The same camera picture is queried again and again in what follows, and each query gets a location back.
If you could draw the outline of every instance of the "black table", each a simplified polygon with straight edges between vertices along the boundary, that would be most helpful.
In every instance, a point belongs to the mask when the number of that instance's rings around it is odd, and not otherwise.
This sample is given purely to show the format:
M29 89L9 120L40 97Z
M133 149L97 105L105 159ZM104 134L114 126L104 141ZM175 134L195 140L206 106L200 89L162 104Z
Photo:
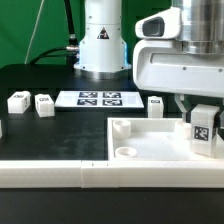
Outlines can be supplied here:
M137 88L131 75L99 82L75 76L66 66L2 68L0 117L5 135L0 141L0 160L107 160L107 118L146 116L144 109L82 108L57 110L55 118L40 119L33 102L24 115L9 116L6 99L23 90L32 93L33 101L38 93L50 94L55 100L61 90L136 91ZM150 94L141 91L144 103ZM167 114L175 117L178 109L172 94L162 96L166 99ZM222 224L223 209L223 189L0 189L0 223L4 224Z

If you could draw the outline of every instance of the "white block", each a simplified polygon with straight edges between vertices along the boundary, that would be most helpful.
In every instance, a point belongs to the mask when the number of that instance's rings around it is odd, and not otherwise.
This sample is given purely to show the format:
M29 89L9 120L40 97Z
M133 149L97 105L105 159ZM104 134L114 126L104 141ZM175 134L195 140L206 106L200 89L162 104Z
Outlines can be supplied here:
M2 124L1 124L1 120L0 120L0 138L2 137Z
M164 104L162 97L148 97L148 117L163 118Z
M15 92L8 100L8 112L10 114L23 114L30 106L31 94L28 91Z
M197 105L191 112L191 150L195 153L213 156L217 142L217 129L214 128L215 115L219 107Z
M54 102L49 95L36 95L35 106L40 117L54 116Z

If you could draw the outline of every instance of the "circular hole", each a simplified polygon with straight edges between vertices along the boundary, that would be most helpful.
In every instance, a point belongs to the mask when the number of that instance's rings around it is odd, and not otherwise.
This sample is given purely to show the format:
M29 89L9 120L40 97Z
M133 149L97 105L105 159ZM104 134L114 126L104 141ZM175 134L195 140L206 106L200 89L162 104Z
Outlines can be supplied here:
M136 155L137 150L131 147L120 147L115 150L115 156L118 158L133 158Z

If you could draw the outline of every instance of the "black cable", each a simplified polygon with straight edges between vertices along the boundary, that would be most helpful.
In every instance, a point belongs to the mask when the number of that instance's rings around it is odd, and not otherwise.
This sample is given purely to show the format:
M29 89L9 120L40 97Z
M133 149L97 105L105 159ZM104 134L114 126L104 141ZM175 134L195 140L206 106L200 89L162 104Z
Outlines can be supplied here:
M75 35L75 29L73 24L70 0L64 0L64 3L65 3L65 11L66 11L67 22L68 22L69 44L78 45L78 40Z
M66 50L66 47L57 47L57 48L50 49L50 50L45 51L44 53L40 54L38 57L34 58L32 61L30 61L29 64L34 65L41 58L46 57L48 54L51 54L51 53L54 53L54 52L57 52L57 51L65 51L65 50Z

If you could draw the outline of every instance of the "green backdrop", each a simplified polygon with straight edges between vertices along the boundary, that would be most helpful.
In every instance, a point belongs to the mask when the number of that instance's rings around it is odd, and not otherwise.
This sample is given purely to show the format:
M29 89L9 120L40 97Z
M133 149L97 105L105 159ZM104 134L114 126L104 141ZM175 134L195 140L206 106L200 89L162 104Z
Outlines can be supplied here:
M0 0L0 67L24 63L41 0ZM71 0L73 20L78 39L85 33L84 0ZM128 44L129 63L138 39L135 23L167 9L171 0L123 0L122 37ZM29 61L40 53L66 46L68 29L63 0L45 0L39 26L30 51ZM39 63L64 64L64 59L43 59Z

